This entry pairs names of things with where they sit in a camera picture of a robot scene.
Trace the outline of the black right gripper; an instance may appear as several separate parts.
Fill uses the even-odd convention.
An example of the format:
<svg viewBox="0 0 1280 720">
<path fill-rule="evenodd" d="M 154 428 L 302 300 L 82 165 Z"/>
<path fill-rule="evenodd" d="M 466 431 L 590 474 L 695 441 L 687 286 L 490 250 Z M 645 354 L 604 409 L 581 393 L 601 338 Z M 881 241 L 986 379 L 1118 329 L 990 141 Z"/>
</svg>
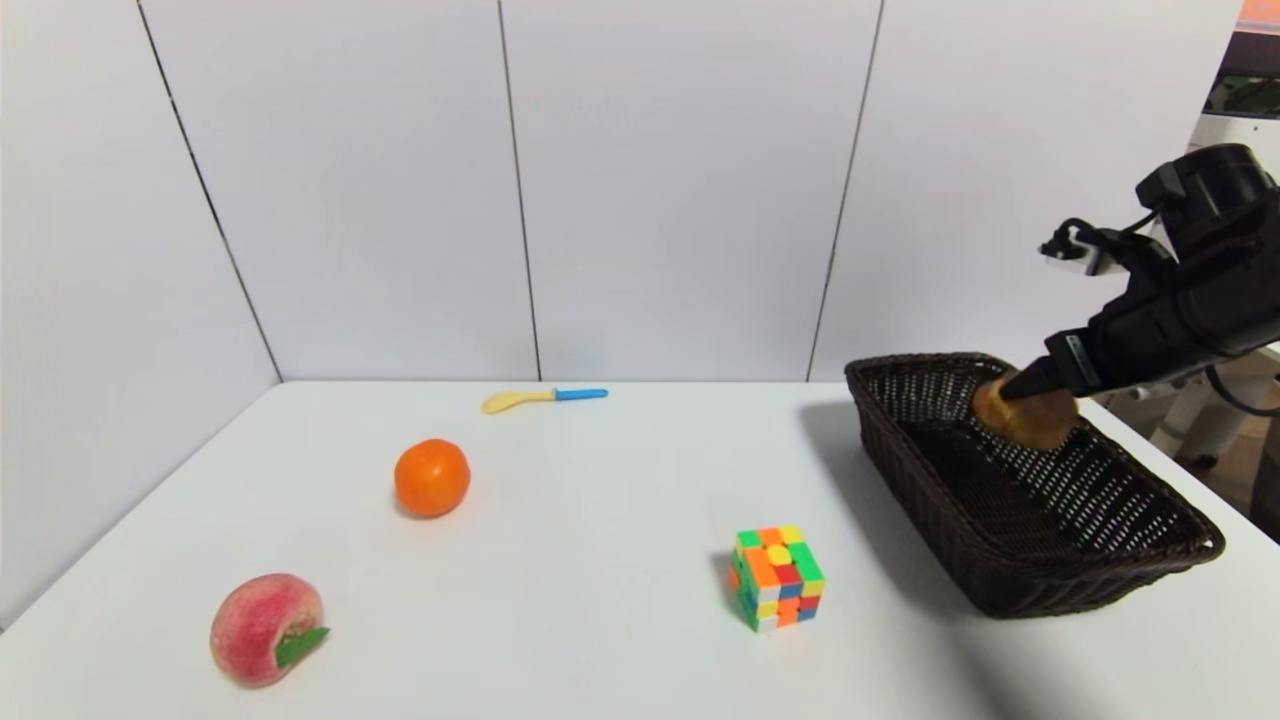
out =
<svg viewBox="0 0 1280 720">
<path fill-rule="evenodd" d="M 1125 292 L 1082 327 L 1044 342 L 1046 355 L 998 388 L 1004 401 L 1065 389 L 1085 397 L 1170 380 L 1196 368 L 1196 332 L 1179 292 Z"/>
</svg>

